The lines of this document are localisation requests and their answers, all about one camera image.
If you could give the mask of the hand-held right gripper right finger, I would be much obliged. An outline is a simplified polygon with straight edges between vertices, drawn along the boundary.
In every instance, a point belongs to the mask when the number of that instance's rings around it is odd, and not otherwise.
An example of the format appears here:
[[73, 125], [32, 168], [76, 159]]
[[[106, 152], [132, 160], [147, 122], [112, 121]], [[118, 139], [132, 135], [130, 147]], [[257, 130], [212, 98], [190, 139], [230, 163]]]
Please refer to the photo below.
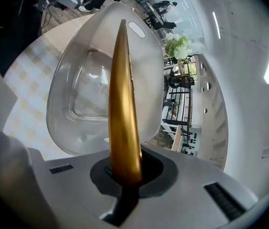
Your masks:
[[178, 176], [160, 197], [141, 199], [127, 218], [127, 229], [215, 229], [229, 223], [204, 186], [219, 183], [244, 210], [257, 196], [216, 166], [195, 156], [152, 148], [173, 160]]

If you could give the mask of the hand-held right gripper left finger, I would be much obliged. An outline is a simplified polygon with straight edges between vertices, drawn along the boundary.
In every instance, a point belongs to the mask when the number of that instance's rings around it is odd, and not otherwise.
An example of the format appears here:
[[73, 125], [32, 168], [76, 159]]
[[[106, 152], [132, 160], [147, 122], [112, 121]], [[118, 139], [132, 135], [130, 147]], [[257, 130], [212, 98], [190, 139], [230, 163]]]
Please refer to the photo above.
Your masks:
[[44, 160], [3, 132], [0, 199], [29, 229], [121, 229], [103, 220], [115, 199], [97, 190], [79, 158]]

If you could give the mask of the clear plastic tray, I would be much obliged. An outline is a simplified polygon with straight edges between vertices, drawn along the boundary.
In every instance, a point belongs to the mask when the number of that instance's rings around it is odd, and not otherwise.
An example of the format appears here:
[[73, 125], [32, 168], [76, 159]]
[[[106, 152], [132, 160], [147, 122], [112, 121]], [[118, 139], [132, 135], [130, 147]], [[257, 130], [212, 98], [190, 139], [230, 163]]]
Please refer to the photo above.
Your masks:
[[55, 144], [77, 156], [109, 148], [108, 98], [114, 46], [126, 21], [140, 141], [161, 125], [164, 60], [161, 45], [128, 6], [113, 2], [94, 14], [66, 47], [51, 83], [46, 122]]

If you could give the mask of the person's black printed clothing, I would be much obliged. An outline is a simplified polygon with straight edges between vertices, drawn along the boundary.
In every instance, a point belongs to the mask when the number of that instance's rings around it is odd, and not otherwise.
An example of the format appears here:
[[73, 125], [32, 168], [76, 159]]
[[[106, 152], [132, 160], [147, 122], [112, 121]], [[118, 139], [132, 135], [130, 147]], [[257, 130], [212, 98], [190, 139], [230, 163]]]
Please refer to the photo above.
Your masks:
[[0, 75], [41, 36], [42, 12], [36, 0], [0, 0]]

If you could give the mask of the black metal rack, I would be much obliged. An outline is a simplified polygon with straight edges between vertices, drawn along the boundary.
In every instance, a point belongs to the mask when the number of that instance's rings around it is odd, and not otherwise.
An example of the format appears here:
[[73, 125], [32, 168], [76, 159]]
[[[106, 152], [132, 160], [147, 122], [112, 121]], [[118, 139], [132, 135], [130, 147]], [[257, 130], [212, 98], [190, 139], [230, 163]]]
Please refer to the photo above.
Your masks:
[[168, 81], [165, 99], [163, 101], [162, 121], [169, 125], [180, 125], [182, 128], [192, 127], [192, 87], [194, 78], [174, 76]]

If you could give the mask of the pale checked tablecloth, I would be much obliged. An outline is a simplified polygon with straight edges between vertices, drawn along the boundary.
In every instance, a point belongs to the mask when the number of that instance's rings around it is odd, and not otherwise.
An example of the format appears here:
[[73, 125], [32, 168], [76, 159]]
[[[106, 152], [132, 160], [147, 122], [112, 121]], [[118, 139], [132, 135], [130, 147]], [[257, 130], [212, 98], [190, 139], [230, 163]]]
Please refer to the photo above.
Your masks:
[[44, 33], [17, 57], [3, 78], [17, 96], [3, 132], [26, 147], [39, 150], [45, 160], [70, 157], [50, 137], [46, 124], [47, 100], [64, 50], [90, 17], [73, 19]]

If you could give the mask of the white flower bouquet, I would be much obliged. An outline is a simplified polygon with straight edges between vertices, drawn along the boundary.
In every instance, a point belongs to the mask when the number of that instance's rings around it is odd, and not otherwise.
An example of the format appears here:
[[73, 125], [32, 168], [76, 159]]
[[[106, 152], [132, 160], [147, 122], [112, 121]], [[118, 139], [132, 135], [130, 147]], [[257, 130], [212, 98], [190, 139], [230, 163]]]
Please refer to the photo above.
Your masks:
[[169, 57], [185, 59], [192, 54], [192, 41], [185, 34], [167, 33], [165, 52]]

